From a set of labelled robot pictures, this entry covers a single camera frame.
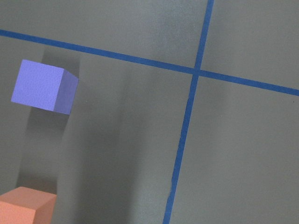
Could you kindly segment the orange foam block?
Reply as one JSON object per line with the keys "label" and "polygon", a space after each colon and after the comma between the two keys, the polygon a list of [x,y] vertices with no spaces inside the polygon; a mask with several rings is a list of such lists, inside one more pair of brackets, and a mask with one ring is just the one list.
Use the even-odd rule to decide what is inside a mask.
{"label": "orange foam block", "polygon": [[57,195],[18,187],[0,196],[2,224],[50,224]]}

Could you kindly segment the purple foam block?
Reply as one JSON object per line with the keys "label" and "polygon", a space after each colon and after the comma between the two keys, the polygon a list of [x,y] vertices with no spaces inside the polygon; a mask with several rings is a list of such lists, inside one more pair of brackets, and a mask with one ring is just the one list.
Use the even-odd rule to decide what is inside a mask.
{"label": "purple foam block", "polygon": [[69,115],[77,85],[66,69],[23,59],[11,101]]}

